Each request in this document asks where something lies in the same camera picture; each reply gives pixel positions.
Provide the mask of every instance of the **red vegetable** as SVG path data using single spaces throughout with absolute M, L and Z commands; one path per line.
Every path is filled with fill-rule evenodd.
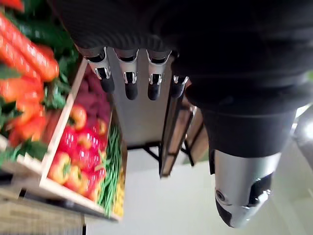
M 22 0 L 0 0 L 0 4 L 22 12 L 24 11 L 24 3 L 22 2 Z
M 29 138 L 31 138 L 32 141 L 38 141 L 45 130 L 45 125 L 45 116 L 36 115 L 27 123 L 16 126 L 15 129 L 24 141 Z
M 77 165 L 81 170 L 88 172 L 94 167 L 97 156 L 98 153 L 78 145 L 71 155 L 71 160 L 73 165 Z
M 33 116 L 38 115 L 40 112 L 44 111 L 44 107 L 40 103 L 28 100 L 17 100 L 16 108 L 21 111 L 22 114 L 10 121 L 7 125 L 7 129 L 11 129 L 12 127 L 18 125 L 24 125 Z
M 89 85 L 89 89 L 96 93 L 97 95 L 101 96 L 103 99 L 106 99 L 106 93 L 103 91 L 100 80 L 97 78 L 97 76 L 92 72 L 86 76 L 86 80 Z
M 81 105 L 85 109 L 98 103 L 98 98 L 95 94 L 88 91 L 79 92 L 76 96 L 74 104 Z
M 75 122 L 75 130 L 81 130 L 85 127 L 87 122 L 87 113 L 81 105 L 73 105 L 72 110 L 70 111 L 70 117 Z
M 81 172 L 78 166 L 71 166 L 69 178 L 64 186 L 74 192 L 78 192 L 85 182 L 88 182 L 87 175 Z
M 103 150 L 106 143 L 91 129 L 84 128 L 78 133 L 78 142 L 86 149 L 91 149 L 95 153 Z
M 10 132 L 9 142 L 12 147 L 16 147 L 22 142 L 19 133 L 14 129 Z
M 67 153 L 57 152 L 50 167 L 48 178 L 63 185 L 69 178 L 70 158 Z
M 0 33 L 38 71 L 43 81 L 52 81 L 59 75 L 58 62 L 38 49 L 2 13 L 0 13 Z
M 89 175 L 89 188 L 87 191 L 87 198 L 93 202 L 97 202 L 101 193 L 101 183 L 106 177 L 106 171 L 104 168 L 97 170 Z
M 0 80 L 0 95 L 6 102 L 12 102 L 18 99 L 28 100 L 28 98 L 31 98 L 28 94 L 33 92 L 36 95 L 40 94 L 40 92 L 43 94 L 43 90 L 44 86 L 40 81 L 32 81 L 27 77 Z
M 78 94 L 77 94 L 77 96 L 79 95 L 79 93 L 88 92 L 88 89 L 89 89 L 89 87 L 88 87 L 88 82 L 87 82 L 85 79 L 83 79 L 83 80 L 82 80 L 82 83 L 80 84 L 80 87 L 79 87 L 79 89 L 78 89 Z
M 59 148 L 72 155 L 77 149 L 77 134 L 71 126 L 66 126 L 61 136 Z
M 103 136 L 107 132 L 107 125 L 102 119 L 98 118 L 97 122 L 92 127 L 92 130 L 98 135 Z

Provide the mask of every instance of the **produce display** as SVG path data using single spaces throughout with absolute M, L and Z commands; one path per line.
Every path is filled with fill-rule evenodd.
M 26 153 L 43 159 L 78 59 L 45 0 L 0 0 L 0 135 L 9 142 L 0 165 Z M 56 153 L 49 155 L 52 163 L 45 166 L 46 183 L 80 194 L 108 217 L 122 217 L 121 136 L 116 124 L 110 127 L 111 116 L 107 94 L 88 66 Z
M 0 0 L 0 164 L 42 160 L 70 91 L 79 54 L 45 0 Z
M 88 67 L 48 173 L 103 207 L 107 216 L 121 188 L 121 140 L 118 127 L 110 128 L 111 113 L 107 94 Z

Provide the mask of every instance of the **white floor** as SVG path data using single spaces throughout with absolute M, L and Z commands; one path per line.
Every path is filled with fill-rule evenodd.
M 244 229 L 227 227 L 218 216 L 214 176 L 208 162 L 176 165 L 159 179 L 155 159 L 142 150 L 129 152 L 124 218 L 120 223 L 87 222 L 87 235 L 310 235 L 313 172 L 291 143 L 282 155 L 273 194 Z

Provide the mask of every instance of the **red bell pepper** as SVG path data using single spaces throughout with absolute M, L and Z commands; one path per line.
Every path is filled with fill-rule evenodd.
M 107 124 L 102 119 L 98 118 L 97 122 L 92 127 L 92 130 L 98 135 L 105 135 L 107 132 Z
M 75 130 L 81 130 L 85 127 L 87 122 L 87 112 L 84 107 L 80 105 L 73 105 L 69 115 L 75 122 Z
M 40 81 L 32 81 L 27 77 L 0 80 L 0 95 L 6 102 L 26 99 L 25 95 L 32 92 L 36 92 L 38 96 L 43 96 L 43 91 L 43 83 Z
M 71 166 L 69 178 L 64 184 L 65 187 L 73 190 L 74 192 L 78 192 L 82 185 L 88 182 L 87 174 L 81 172 L 78 166 Z
M 67 125 L 65 127 L 61 136 L 59 148 L 70 156 L 72 156 L 77 149 L 77 134 L 71 126 Z
M 76 150 L 71 155 L 71 160 L 72 163 L 79 166 L 81 170 L 88 172 L 93 169 L 94 161 L 97 156 L 98 153 L 78 145 Z
M 87 198 L 97 203 L 101 193 L 101 183 L 106 177 L 106 171 L 102 168 L 95 171 L 90 177 L 93 179 L 93 183 L 89 187 Z
M 7 125 L 7 129 L 11 129 L 14 126 L 24 125 L 32 117 L 44 111 L 44 107 L 40 103 L 27 100 L 17 100 L 16 108 L 21 111 L 22 114 L 10 121 Z
M 97 201 L 99 193 L 101 192 L 101 183 L 106 177 L 104 168 L 90 172 L 88 174 L 88 184 L 81 187 L 79 193 L 92 201 Z
M 105 144 L 103 140 L 93 130 L 84 128 L 78 133 L 78 142 L 86 149 L 91 149 L 96 153 L 103 151 Z
M 32 141 L 38 141 L 45 130 L 45 125 L 45 116 L 36 115 L 27 123 L 16 126 L 15 129 L 24 141 L 29 138 L 31 138 Z
M 70 158 L 67 153 L 57 152 L 50 167 L 48 178 L 63 185 L 69 179 Z

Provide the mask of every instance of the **orange vegetable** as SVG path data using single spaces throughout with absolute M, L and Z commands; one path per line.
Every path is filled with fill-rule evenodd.
M 36 44 L 36 45 L 37 45 L 37 48 L 39 48 L 47 56 L 54 58 L 54 52 L 50 47 L 48 47 L 46 45 L 42 45 L 42 44 Z
M 32 91 L 32 92 L 25 93 L 24 99 L 28 101 L 40 103 L 41 101 L 43 101 L 44 96 L 45 94 L 43 90 L 41 92 Z
M 48 177 L 59 183 L 64 184 L 69 179 L 70 158 L 67 153 L 57 152 L 50 167 Z
M 36 115 L 24 125 L 16 126 L 15 130 L 19 133 L 22 140 L 31 138 L 32 141 L 38 141 L 45 130 L 45 116 Z
M 37 48 L 2 13 L 0 13 L 0 33 L 23 54 L 33 68 L 38 71 L 43 81 L 52 81 L 59 76 L 58 62 Z
M 27 62 L 26 58 L 15 49 L 9 41 L 0 34 L 0 58 L 8 66 L 15 68 L 18 72 L 26 76 L 40 80 L 40 75 L 33 66 Z
M 69 115 L 75 122 L 74 128 L 79 131 L 84 128 L 87 122 L 87 112 L 83 106 L 74 104 Z
M 22 12 L 24 11 L 24 3 L 22 0 L 0 0 L 0 4 L 12 7 Z
M 10 142 L 12 147 L 16 147 L 22 142 L 22 139 L 16 130 L 12 130 L 10 132 L 9 142 Z
M 18 100 L 16 102 L 16 108 L 23 113 L 17 118 L 13 119 L 7 125 L 7 129 L 11 129 L 14 126 L 20 126 L 28 122 L 33 116 L 38 115 L 44 111 L 44 107 L 38 103 L 28 100 Z
M 8 78 L 0 80 L 0 95 L 6 102 L 16 101 L 24 98 L 24 95 L 29 95 L 36 92 L 40 99 L 43 99 L 43 84 L 39 81 L 32 81 L 30 78 Z

